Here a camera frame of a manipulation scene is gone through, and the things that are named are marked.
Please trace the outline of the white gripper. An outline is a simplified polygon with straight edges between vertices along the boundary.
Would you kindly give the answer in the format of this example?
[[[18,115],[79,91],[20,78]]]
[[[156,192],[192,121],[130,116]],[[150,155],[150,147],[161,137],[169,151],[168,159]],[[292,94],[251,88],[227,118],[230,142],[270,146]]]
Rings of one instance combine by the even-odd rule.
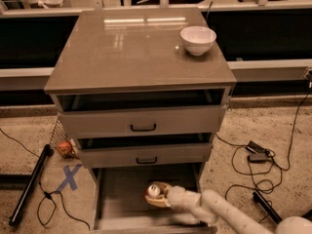
[[[167,194],[167,199],[161,195],[156,198],[146,195],[145,200],[148,204],[159,208],[170,207],[175,211],[186,211],[189,213],[194,213],[199,209],[201,202],[200,193],[186,190],[184,187],[180,186],[174,186],[171,188],[166,182],[154,181],[151,184],[153,183],[160,186],[161,195]]]

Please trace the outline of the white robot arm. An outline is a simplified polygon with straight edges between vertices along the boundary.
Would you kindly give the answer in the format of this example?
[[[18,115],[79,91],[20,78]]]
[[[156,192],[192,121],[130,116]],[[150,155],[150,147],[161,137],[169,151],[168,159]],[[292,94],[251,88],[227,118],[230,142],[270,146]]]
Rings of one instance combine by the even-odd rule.
[[[144,197],[150,205],[187,212],[207,224],[222,218],[237,234],[312,234],[312,221],[299,216],[283,219],[270,231],[210,189],[199,193],[155,181],[145,189]]]

